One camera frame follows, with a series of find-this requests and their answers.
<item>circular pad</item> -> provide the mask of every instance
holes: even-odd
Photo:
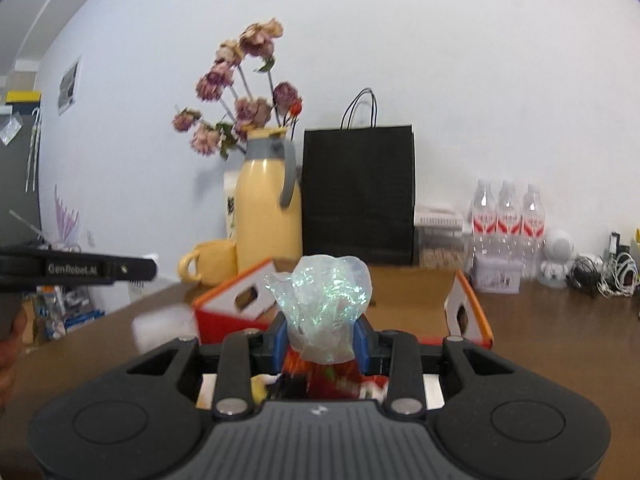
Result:
[[[553,406],[533,400],[505,402],[491,414],[494,428],[517,442],[546,442],[564,430],[564,416]]]
[[[180,465],[202,432],[199,410],[170,381],[116,374],[44,406],[28,439],[47,477],[140,480]]]
[[[145,429],[146,411],[131,402],[104,400],[82,409],[74,421],[76,433],[94,444],[120,444]]]
[[[590,478],[610,438],[594,404],[523,372],[476,376],[445,403],[435,429],[453,462],[487,479]]]

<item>red bottle label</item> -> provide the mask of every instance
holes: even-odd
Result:
[[[477,234],[491,234],[495,232],[495,215],[478,213],[473,217],[474,232]]]
[[[520,215],[507,213],[498,217],[497,231],[506,235],[520,234]]]
[[[544,218],[523,218],[522,233],[532,238],[542,238],[545,232]]]

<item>yellow mug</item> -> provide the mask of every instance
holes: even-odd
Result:
[[[196,273],[189,270],[195,262]],[[236,242],[234,240],[211,240],[197,244],[178,265],[180,278],[187,283],[215,286],[238,273]]]

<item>dried flower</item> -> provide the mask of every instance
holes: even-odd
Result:
[[[227,62],[238,66],[244,59],[244,52],[236,40],[226,40],[220,44],[216,52],[216,63]]]
[[[302,99],[299,97],[289,108],[291,117],[298,117],[302,113]]]
[[[185,108],[179,114],[176,114],[173,120],[174,128],[178,132],[186,132],[189,130],[197,120],[202,117],[202,114],[199,110],[194,110],[192,108]]]
[[[240,48],[249,56],[263,59],[273,56],[273,40],[260,23],[249,25],[240,35]]]
[[[256,100],[258,111],[255,114],[254,125],[256,128],[264,128],[265,124],[271,119],[271,110],[273,107],[267,102],[267,99],[258,97]]]
[[[217,62],[205,77],[210,84],[226,88],[234,83],[234,66],[226,61]]]
[[[267,99],[260,97],[251,101],[246,97],[236,99],[236,131],[246,126],[263,128],[271,119],[273,107]]]
[[[221,134],[209,123],[200,123],[191,139],[193,150],[203,156],[211,156],[220,148]]]
[[[226,61],[217,62],[200,78],[196,94],[203,101],[219,101],[225,88],[234,83],[234,66]]]
[[[224,91],[222,86],[209,83],[207,76],[201,77],[196,85],[196,94],[202,101],[220,101]]]
[[[273,89],[273,102],[280,115],[285,115],[298,99],[298,90],[288,81]]]
[[[281,38],[284,34],[282,24],[275,18],[271,18],[267,23],[262,24],[262,30],[272,38]]]
[[[258,104],[248,97],[236,99],[236,119],[238,121],[254,122],[254,117],[258,112]]]

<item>silver bolt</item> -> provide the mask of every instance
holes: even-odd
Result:
[[[422,409],[422,403],[418,399],[403,397],[391,403],[391,409],[400,415],[414,415]]]
[[[222,399],[216,403],[216,409],[222,415],[239,415],[239,413],[244,413],[248,407],[245,400],[236,397]]]

